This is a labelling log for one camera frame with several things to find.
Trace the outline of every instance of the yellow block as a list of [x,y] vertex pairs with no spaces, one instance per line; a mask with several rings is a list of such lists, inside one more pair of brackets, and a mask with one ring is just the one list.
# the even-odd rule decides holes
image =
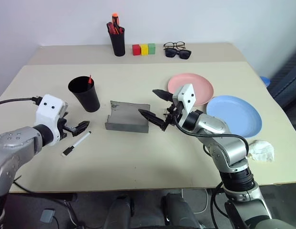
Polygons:
[[143,56],[149,54],[149,46],[147,44],[141,44],[140,49]]

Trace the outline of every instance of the red block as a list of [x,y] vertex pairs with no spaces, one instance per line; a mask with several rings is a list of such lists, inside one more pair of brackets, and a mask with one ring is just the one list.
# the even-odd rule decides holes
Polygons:
[[140,55],[140,45],[134,44],[132,45],[132,49],[133,49],[133,56]]

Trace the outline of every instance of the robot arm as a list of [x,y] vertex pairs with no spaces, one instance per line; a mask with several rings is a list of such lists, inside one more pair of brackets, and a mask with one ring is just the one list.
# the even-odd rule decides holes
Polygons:
[[195,103],[192,84],[184,85],[174,94],[163,90],[153,92],[160,98],[173,102],[167,108],[166,120],[163,121],[149,111],[140,109],[139,112],[163,131],[169,124],[175,125],[183,133],[197,137],[208,148],[228,197],[225,209],[233,228],[290,228],[284,222],[272,220],[259,185],[249,169],[246,140],[232,135],[224,121],[198,110],[191,112]]
[[66,125],[67,103],[59,98],[45,95],[36,112],[35,127],[23,127],[0,135],[0,223],[5,211],[7,194],[17,170],[29,162],[43,146],[54,145],[67,136],[67,130],[77,136],[83,132],[89,121],[77,127]]

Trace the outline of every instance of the white wall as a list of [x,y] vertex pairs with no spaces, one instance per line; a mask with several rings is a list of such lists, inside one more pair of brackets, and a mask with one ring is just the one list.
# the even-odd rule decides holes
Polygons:
[[0,0],[0,95],[39,45],[110,43],[115,11],[126,43],[231,42],[266,77],[296,48],[296,0]]

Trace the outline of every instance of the blue plate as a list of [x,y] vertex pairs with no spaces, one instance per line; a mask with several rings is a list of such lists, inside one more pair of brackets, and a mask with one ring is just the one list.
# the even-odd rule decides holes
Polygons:
[[213,98],[207,105],[208,115],[224,120],[232,134],[253,137],[262,127],[261,117],[256,109],[243,99],[222,95]]

